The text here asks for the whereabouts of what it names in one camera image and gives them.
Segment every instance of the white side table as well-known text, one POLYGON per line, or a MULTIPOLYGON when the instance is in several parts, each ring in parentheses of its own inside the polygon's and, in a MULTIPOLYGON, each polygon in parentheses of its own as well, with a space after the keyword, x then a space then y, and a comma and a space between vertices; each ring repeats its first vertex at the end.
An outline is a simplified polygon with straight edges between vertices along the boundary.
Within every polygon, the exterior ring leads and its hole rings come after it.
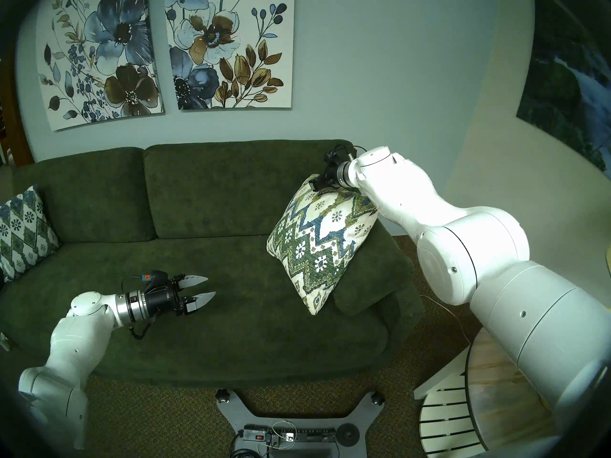
POLYGON ((484 328, 414 397, 424 399, 420 438, 428 458, 466 458, 556 434, 539 394, 484 328))

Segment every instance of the waterfall painting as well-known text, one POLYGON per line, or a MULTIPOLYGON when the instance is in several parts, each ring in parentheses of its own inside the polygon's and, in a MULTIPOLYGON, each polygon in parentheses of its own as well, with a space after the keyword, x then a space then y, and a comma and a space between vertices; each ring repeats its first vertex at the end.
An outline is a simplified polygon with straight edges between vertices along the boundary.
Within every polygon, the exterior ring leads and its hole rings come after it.
POLYGON ((181 110, 290 108, 295 0, 164 0, 181 110))
POLYGON ((535 0, 530 67, 517 116, 556 137, 611 179, 611 70, 556 0, 535 0))
POLYGON ((148 0, 40 0, 35 46, 52 130, 163 112, 148 0))

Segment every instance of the sofa backrest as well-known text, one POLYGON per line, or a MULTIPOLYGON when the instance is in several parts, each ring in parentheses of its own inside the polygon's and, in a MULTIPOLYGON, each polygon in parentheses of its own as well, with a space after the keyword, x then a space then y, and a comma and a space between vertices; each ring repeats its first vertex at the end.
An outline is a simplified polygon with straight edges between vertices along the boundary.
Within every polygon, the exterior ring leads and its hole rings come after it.
POLYGON ((134 242, 156 238, 142 149, 58 157, 13 171, 13 195, 38 185, 62 242, 134 242))
POLYGON ((155 231, 160 238, 270 234, 337 144, 352 146, 338 139, 151 146, 144 173, 155 231))

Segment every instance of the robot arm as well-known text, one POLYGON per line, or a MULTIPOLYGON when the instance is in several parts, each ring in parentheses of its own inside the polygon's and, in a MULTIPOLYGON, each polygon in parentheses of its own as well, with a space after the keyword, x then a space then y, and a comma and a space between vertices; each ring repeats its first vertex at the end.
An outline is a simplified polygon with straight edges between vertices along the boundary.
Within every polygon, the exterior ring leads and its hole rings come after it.
MULTIPOLYGON (((75 297, 70 310, 51 334, 51 350, 44 366, 29 368, 19 379, 19 393, 57 448, 84 448, 87 421, 85 386, 91 372, 104 357, 115 328, 155 319, 160 312, 191 314, 208 303, 215 292, 180 299, 177 292, 199 284, 206 277, 175 276, 152 271, 142 276, 144 290, 113 295, 85 292, 75 297)), ((142 336, 133 333, 137 339, 142 336)))
POLYGON ((386 146, 339 164, 327 157, 331 169, 312 183, 314 190, 360 189, 412 238, 427 282, 445 303, 469 302, 487 278, 529 259, 526 234, 514 217, 497 208, 447 203, 426 172, 386 146))
POLYGON ((611 364, 611 315, 602 304, 530 261, 526 234, 511 215, 452 206, 420 167, 386 146, 348 161, 334 150, 325 161, 312 189, 358 188, 403 227, 437 297, 470 302, 558 423, 567 425, 611 364))

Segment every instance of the blue and white pillow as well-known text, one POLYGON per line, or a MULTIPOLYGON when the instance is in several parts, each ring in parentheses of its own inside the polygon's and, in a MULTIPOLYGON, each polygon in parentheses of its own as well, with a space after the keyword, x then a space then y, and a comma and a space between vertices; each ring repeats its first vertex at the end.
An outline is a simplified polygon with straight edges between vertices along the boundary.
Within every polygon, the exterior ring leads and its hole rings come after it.
POLYGON ((5 282, 19 279, 59 247, 34 186, 0 205, 0 267, 5 282))
POLYGON ((310 175, 267 240, 312 315, 342 278, 356 250, 378 219, 368 197, 344 188, 313 192, 310 175))

